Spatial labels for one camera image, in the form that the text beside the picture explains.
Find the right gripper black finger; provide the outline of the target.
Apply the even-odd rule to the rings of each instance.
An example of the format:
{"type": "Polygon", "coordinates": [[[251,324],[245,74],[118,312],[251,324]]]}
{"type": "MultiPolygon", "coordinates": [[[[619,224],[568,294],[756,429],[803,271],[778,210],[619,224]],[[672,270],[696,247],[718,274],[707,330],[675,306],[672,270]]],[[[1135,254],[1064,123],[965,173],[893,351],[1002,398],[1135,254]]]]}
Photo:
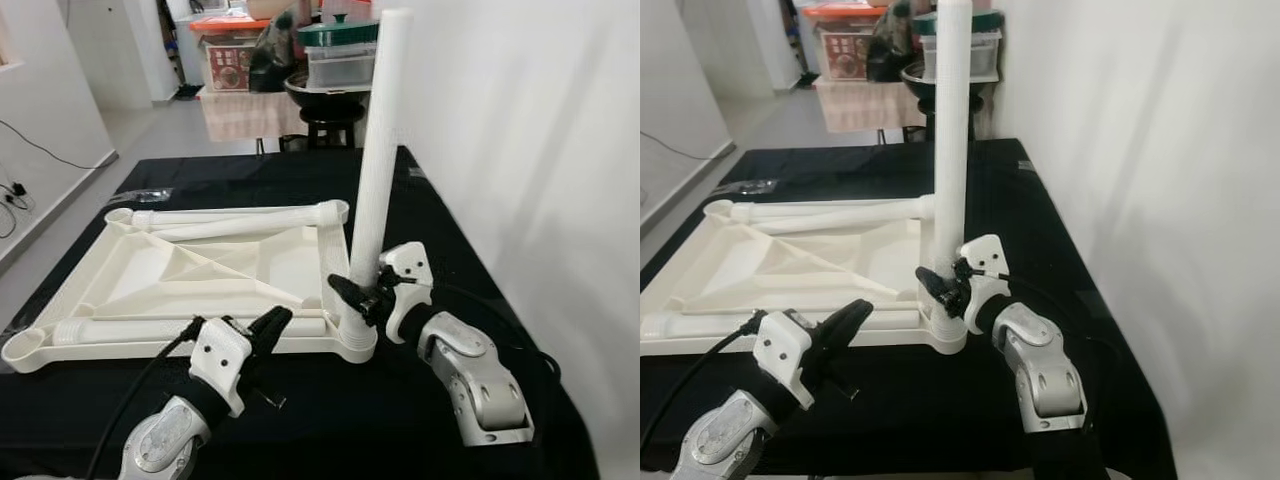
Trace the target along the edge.
{"type": "Polygon", "coordinates": [[[916,279],[925,293],[938,305],[943,307],[956,305],[956,282],[954,279],[941,276],[928,268],[916,268],[916,279]]]}
{"type": "Polygon", "coordinates": [[[369,314],[372,308],[372,297],[370,293],[351,279],[346,276],[328,276],[326,283],[353,311],[369,314]]]}

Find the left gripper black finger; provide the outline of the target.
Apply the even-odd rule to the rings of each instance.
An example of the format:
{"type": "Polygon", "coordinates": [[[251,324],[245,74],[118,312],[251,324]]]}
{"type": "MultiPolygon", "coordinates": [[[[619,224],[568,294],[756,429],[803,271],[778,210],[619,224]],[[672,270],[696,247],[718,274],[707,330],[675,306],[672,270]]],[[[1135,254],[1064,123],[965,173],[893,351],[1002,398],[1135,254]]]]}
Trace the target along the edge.
{"type": "Polygon", "coordinates": [[[818,365],[827,365],[832,357],[846,349],[873,312],[873,303],[854,300],[828,316],[818,326],[818,365]]]}
{"type": "Polygon", "coordinates": [[[252,361],[260,361],[275,349],[292,317],[293,312],[289,308],[275,306],[250,324],[252,361]]]}

